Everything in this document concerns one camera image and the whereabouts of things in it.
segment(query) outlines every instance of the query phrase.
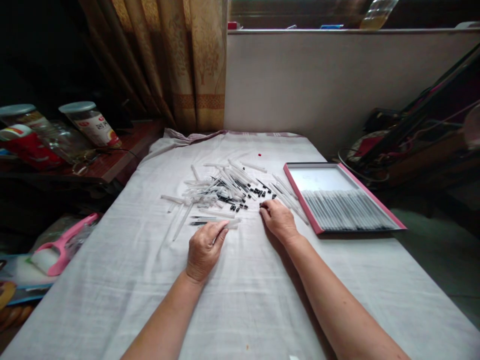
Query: wrinkled white sheet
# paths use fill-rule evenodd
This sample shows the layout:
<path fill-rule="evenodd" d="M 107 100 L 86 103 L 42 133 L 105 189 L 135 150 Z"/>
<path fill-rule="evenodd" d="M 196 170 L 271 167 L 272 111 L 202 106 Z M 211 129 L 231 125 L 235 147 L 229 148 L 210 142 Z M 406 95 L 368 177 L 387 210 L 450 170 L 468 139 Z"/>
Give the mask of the wrinkled white sheet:
<path fill-rule="evenodd" d="M 214 173 L 203 163 L 242 156 L 281 175 L 285 162 L 325 159 L 293 134 L 221 133 L 202 142 L 162 138 L 151 148 L 58 282 L 38 305 L 2 359 L 118 359 L 185 267 L 185 225 L 165 240 L 173 214 L 161 194 L 180 196 L 192 180 Z M 181 359 L 323 359 L 323 341 L 289 262 L 264 230 L 258 203 L 225 240 L 188 328 Z M 199 215 L 194 208 L 191 215 Z M 319 239 L 295 215 L 348 289 L 413 359 L 478 359 L 480 333 L 392 237 Z"/>

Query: lint roller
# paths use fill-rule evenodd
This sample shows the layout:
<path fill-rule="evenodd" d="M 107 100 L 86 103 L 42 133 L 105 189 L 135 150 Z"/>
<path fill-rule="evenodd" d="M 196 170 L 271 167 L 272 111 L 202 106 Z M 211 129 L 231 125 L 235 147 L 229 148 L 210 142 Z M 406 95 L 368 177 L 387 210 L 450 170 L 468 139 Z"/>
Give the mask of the lint roller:
<path fill-rule="evenodd" d="M 68 229 L 57 241 L 43 244 L 31 256 L 31 262 L 48 276 L 60 275 L 70 262 L 65 245 L 82 230 L 84 225 L 90 225 L 98 218 L 97 213 L 88 215 Z"/>

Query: beige curtain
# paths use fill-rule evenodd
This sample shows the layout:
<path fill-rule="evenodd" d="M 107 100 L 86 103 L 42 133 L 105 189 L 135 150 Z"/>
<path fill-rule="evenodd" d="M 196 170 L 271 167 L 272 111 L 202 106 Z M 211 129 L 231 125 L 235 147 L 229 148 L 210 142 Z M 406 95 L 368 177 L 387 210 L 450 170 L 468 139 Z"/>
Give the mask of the beige curtain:
<path fill-rule="evenodd" d="M 79 0 L 85 40 L 136 118 L 186 134 L 223 128 L 228 0 Z"/>

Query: window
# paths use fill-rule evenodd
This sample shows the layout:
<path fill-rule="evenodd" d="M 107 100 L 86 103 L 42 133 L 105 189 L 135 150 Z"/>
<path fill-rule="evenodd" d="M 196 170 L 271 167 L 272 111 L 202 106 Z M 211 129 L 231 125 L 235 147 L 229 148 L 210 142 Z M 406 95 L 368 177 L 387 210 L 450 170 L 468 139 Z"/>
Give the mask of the window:
<path fill-rule="evenodd" d="M 382 29 L 454 28 L 480 21 L 479 0 L 399 0 Z M 231 0 L 230 21 L 244 29 L 358 29 L 372 0 Z"/>

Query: white wall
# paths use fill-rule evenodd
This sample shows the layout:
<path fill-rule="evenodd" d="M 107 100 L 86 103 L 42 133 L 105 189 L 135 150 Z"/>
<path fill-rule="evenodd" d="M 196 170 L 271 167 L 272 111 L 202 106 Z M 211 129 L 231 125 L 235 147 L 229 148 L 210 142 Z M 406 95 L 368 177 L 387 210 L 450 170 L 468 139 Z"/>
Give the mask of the white wall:
<path fill-rule="evenodd" d="M 375 107 L 400 110 L 480 42 L 474 32 L 227 37 L 224 127 L 351 146 Z"/>

